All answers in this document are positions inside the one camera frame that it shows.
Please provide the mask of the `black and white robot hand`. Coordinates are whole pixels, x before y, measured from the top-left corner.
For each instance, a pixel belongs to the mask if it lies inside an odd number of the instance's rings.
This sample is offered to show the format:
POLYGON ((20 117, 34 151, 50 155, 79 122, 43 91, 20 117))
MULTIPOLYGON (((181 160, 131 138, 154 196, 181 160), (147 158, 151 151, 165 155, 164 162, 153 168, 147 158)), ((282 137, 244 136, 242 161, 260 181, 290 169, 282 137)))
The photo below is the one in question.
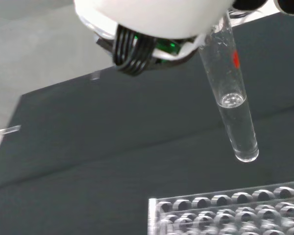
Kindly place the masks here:
POLYGON ((250 14, 264 0, 76 0, 80 21, 111 54, 117 70, 145 70, 184 63, 203 37, 229 12, 250 14))

